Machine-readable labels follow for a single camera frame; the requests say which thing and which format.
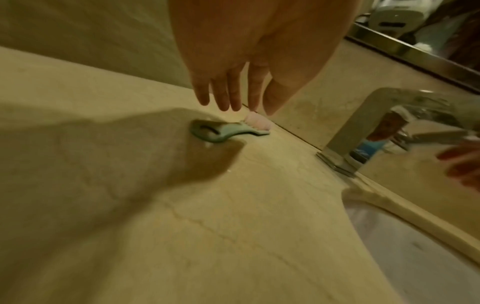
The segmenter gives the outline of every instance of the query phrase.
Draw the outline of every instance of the countertop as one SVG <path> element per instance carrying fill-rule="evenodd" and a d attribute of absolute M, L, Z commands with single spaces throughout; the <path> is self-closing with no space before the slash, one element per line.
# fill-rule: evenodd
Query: countertop
<path fill-rule="evenodd" d="M 0 302 L 396 303 L 278 126 L 206 144 L 189 89 L 0 48 Z"/>

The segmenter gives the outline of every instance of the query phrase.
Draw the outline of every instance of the white sink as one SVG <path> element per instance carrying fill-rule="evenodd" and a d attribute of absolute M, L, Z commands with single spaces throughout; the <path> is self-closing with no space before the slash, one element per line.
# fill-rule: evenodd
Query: white sink
<path fill-rule="evenodd" d="M 344 201 L 344 206 L 370 254 L 406 303 L 480 303 L 476 264 L 381 209 L 354 200 Z"/>

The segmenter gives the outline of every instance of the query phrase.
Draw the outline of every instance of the human hand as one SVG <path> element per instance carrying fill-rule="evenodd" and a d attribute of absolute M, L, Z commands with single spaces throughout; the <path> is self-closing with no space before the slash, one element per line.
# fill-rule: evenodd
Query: human hand
<path fill-rule="evenodd" d="M 457 178 L 464 186 L 480 192 L 480 141 L 450 148 L 437 155 L 437 158 L 443 161 L 461 159 L 448 169 L 447 176 Z"/>
<path fill-rule="evenodd" d="M 240 73 L 248 69 L 248 107 L 268 115 L 315 77 L 347 32 L 360 0 L 169 0 L 171 25 L 198 101 L 222 111 L 242 107 Z"/>

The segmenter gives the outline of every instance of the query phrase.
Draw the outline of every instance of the pink bristles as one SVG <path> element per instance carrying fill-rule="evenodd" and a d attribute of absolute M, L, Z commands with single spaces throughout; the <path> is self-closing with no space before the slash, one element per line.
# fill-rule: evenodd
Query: pink bristles
<path fill-rule="evenodd" d="M 247 125 L 261 131 L 269 131 L 272 128 L 272 122 L 262 115 L 250 112 L 243 120 Z"/>

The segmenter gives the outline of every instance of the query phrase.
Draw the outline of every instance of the chrome faucet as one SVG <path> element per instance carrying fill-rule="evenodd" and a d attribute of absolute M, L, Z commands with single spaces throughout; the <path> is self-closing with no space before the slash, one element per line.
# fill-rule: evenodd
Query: chrome faucet
<path fill-rule="evenodd" d="M 410 136 L 402 128 L 413 120 L 434 121 L 456 129 Z M 366 139 L 391 139 L 408 151 L 414 144 L 456 144 L 471 140 L 478 131 L 480 96 L 381 88 L 367 97 L 316 155 L 335 171 L 354 176 L 369 159 L 359 159 L 362 156 L 356 153 L 356 148 Z"/>

